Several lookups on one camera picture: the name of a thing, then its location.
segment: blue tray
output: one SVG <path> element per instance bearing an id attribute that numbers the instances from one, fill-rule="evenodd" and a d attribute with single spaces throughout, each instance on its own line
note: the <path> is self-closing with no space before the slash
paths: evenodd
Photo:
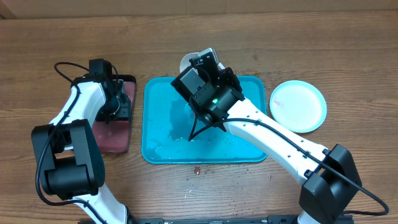
<path id="1" fill-rule="evenodd" d="M 243 94 L 266 114 L 266 93 L 254 76 L 238 77 Z M 144 90 L 142 156 L 153 164 L 261 162 L 267 155 L 256 146 L 219 128 L 188 142 L 194 114 L 171 86 L 172 77 L 150 80 Z M 205 125 L 198 121 L 196 130 Z"/>

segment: black bracket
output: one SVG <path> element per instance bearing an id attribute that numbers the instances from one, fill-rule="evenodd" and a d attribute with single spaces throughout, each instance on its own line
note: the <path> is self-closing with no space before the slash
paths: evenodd
<path id="1" fill-rule="evenodd" d="M 97 82 L 100 83 L 105 92 L 106 101 L 99 110 L 96 121 L 130 121 L 131 120 L 131 101 L 124 94 L 123 80 L 112 74 L 111 62 L 102 58 L 89 61 L 89 73 L 82 77 L 77 77 L 73 82 Z"/>
<path id="2" fill-rule="evenodd" d="M 354 159 L 342 145 L 328 152 L 323 162 L 362 186 Z M 358 189 L 328 170 L 320 175 L 307 172 L 307 177 L 301 188 L 300 206 L 320 223 L 335 223 Z"/>
<path id="3" fill-rule="evenodd" d="M 37 163 L 53 127 L 37 126 L 32 131 Z M 57 159 L 55 155 L 67 145 L 73 146 L 75 156 Z M 44 155 L 40 181 L 46 194 L 58 195 L 62 200 L 98 193 L 98 187 L 105 182 L 105 166 L 87 119 L 60 125 Z"/>
<path id="4" fill-rule="evenodd" d="M 190 102 L 191 98 L 190 107 L 205 124 L 226 119 L 228 110 L 238 100 L 244 100 L 242 87 L 232 69 L 218 70 L 216 61 L 212 51 L 192 58 L 191 66 L 171 82 L 185 101 Z M 226 131 L 223 125 L 219 128 Z"/>

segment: wooden table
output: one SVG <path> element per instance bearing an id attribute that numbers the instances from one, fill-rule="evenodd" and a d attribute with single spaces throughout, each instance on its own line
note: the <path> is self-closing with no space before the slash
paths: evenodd
<path id="1" fill-rule="evenodd" d="M 0 21 L 0 223 L 87 218 L 76 206 L 50 207 L 39 200 L 30 132 L 58 114 L 70 95 L 70 84 L 55 73 L 54 63 L 88 66 L 93 58 L 105 58 L 137 78 L 130 150 L 103 156 L 107 185 L 136 217 L 299 213 L 300 187 L 271 158 L 202 165 L 211 172 L 200 175 L 194 165 L 155 166 L 142 158 L 145 84 L 178 75 L 185 54 L 207 47 L 238 75 L 259 77 L 267 101 L 284 81 L 315 85 L 326 98 L 328 116 L 305 138 L 347 147 L 363 185 L 391 208 L 385 217 L 358 216 L 358 223 L 397 223 L 397 21 L 397 11 Z M 72 78 L 83 74 L 79 68 L 61 69 Z M 348 208 L 381 209 L 362 193 Z"/>

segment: white plate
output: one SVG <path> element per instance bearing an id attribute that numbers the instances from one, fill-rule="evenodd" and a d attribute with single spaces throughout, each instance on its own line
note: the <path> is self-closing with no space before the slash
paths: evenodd
<path id="1" fill-rule="evenodd" d="M 291 80 L 280 84 L 271 94 L 271 114 L 283 127 L 307 133 L 321 126 L 326 118 L 326 101 L 313 85 Z"/>

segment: maroon pad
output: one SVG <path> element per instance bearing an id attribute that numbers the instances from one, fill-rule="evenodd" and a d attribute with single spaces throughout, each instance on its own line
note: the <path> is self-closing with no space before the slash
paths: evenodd
<path id="1" fill-rule="evenodd" d="M 134 107 L 136 84 L 124 82 L 124 93 L 131 102 L 131 113 Z M 131 121 L 94 121 L 93 134 L 101 152 L 126 152 L 129 149 Z"/>

